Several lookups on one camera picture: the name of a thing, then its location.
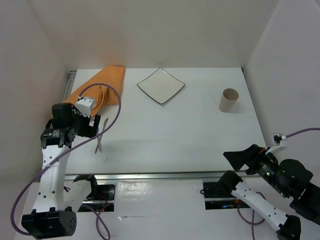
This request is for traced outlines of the silver knife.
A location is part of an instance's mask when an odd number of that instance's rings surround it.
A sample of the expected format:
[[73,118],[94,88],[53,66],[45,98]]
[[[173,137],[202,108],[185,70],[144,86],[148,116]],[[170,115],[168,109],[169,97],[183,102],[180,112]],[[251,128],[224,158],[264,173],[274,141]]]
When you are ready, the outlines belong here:
[[[107,117],[104,122],[103,122],[103,127],[102,127],[102,131],[104,131],[107,127],[107,123],[108,123],[108,120],[109,118]],[[100,135],[98,138],[97,138],[97,145],[96,145],[96,148],[95,148],[95,151],[94,153],[96,154],[98,151],[99,152],[102,152],[102,135]]]

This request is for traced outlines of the silver fork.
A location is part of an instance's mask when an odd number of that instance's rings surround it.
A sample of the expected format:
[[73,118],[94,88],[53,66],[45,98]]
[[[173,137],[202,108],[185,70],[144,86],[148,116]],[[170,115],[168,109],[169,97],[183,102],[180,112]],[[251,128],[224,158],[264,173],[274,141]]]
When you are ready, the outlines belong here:
[[97,138],[97,149],[99,150],[99,152],[102,151],[102,145],[101,145],[101,135]]

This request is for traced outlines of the orange cloth placemat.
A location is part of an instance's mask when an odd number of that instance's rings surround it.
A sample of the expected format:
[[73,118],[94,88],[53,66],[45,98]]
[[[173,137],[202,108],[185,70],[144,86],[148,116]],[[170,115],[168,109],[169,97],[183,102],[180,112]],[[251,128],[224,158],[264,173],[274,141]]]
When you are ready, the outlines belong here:
[[[107,66],[96,75],[91,77],[87,82],[77,88],[63,103],[72,103],[76,105],[79,94],[89,85],[103,83],[113,87],[119,95],[122,94],[123,82],[126,68],[124,66]],[[105,106],[118,105],[119,101],[109,87],[104,85],[95,85],[87,89],[82,97],[90,97],[95,100],[95,105],[91,110],[91,115],[95,116],[99,110]]]

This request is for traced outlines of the white square plate black rim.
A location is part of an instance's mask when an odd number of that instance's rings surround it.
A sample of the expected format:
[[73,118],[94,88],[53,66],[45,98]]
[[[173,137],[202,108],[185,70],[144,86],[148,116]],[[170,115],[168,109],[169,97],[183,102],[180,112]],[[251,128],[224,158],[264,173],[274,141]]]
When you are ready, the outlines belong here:
[[161,67],[137,84],[140,90],[160,105],[170,101],[185,85]]

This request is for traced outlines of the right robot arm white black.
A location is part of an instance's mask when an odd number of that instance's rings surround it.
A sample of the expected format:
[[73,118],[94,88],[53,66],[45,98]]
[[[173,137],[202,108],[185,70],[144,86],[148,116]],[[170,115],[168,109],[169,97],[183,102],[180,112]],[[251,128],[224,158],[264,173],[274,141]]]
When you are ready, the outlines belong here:
[[[313,173],[295,159],[278,162],[270,148],[251,145],[243,151],[226,151],[223,156],[232,166],[218,181],[223,196],[234,196],[264,218],[280,240],[299,240],[302,233],[300,218],[320,223],[320,188],[311,179]],[[289,215],[273,206],[237,175],[247,166],[247,175],[259,175],[283,198],[292,198],[290,207],[297,215]]]

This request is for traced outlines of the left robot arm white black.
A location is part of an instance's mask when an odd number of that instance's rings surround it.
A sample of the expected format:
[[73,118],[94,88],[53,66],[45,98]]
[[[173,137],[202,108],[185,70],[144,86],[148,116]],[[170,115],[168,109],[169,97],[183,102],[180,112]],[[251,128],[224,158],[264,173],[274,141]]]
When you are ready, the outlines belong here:
[[83,200],[99,195],[94,175],[78,175],[65,192],[65,175],[72,143],[76,136],[94,138],[98,134],[100,115],[90,124],[95,101],[81,99],[76,104],[52,106],[52,119],[43,131],[42,170],[38,195],[30,214],[22,216],[21,225],[37,240],[69,237],[76,231],[77,216]]

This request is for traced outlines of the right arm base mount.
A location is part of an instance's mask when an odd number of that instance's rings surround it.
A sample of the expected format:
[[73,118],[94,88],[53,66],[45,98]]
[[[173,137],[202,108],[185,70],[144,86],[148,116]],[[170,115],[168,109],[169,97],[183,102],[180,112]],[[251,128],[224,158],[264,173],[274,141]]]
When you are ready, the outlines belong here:
[[199,192],[204,196],[206,210],[249,208],[249,206],[240,199],[230,194],[224,194],[219,189],[217,182],[203,182],[202,185],[203,189]]

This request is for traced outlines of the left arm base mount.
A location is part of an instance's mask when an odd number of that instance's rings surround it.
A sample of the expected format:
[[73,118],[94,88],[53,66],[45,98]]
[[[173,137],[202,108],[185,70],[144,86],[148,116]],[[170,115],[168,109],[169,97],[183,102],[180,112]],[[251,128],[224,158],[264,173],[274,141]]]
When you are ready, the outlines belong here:
[[115,210],[116,185],[101,183],[93,174],[77,175],[64,190],[66,203],[72,204],[72,208],[77,212],[88,212],[87,206],[96,212]]

